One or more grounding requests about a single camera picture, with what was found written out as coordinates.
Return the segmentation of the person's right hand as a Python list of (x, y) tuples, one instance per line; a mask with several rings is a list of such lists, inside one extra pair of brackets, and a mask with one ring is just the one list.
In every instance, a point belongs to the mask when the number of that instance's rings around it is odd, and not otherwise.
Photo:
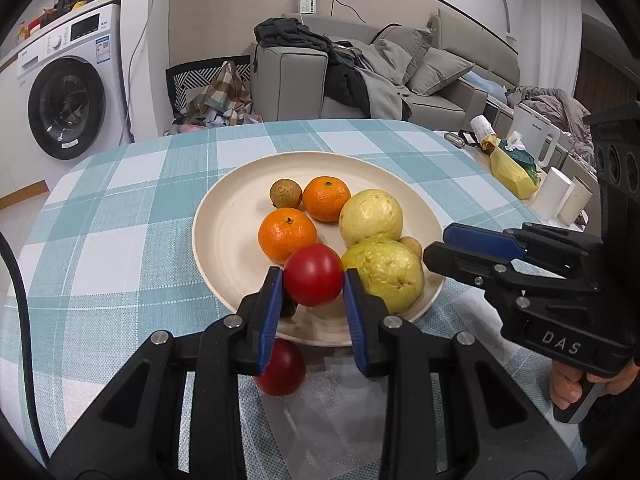
[(620, 374), (611, 378), (603, 378), (593, 374), (585, 374), (582, 370), (553, 361), (550, 378), (550, 399), (560, 410), (566, 410), (582, 397), (580, 380), (585, 377), (590, 384), (604, 385), (602, 396), (620, 394), (628, 389), (636, 379), (639, 367), (630, 360)]

